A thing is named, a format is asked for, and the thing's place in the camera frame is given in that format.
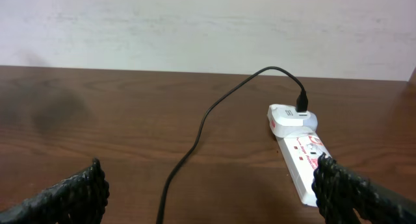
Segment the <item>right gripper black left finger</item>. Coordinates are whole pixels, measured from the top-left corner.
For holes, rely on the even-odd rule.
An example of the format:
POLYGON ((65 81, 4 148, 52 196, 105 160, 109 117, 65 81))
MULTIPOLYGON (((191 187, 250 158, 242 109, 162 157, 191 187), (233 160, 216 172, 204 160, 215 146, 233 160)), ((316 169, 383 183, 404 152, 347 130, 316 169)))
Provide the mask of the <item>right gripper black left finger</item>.
POLYGON ((100 161, 1 212, 2 224, 100 224, 109 183, 100 161))

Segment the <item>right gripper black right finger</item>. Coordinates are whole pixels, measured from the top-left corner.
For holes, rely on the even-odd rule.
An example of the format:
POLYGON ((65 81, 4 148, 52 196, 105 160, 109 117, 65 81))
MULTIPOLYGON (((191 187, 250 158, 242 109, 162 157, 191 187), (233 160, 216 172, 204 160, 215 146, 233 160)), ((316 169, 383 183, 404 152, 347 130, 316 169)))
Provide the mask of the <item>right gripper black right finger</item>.
POLYGON ((322 154, 311 185, 326 223, 415 223, 415 202, 322 154))

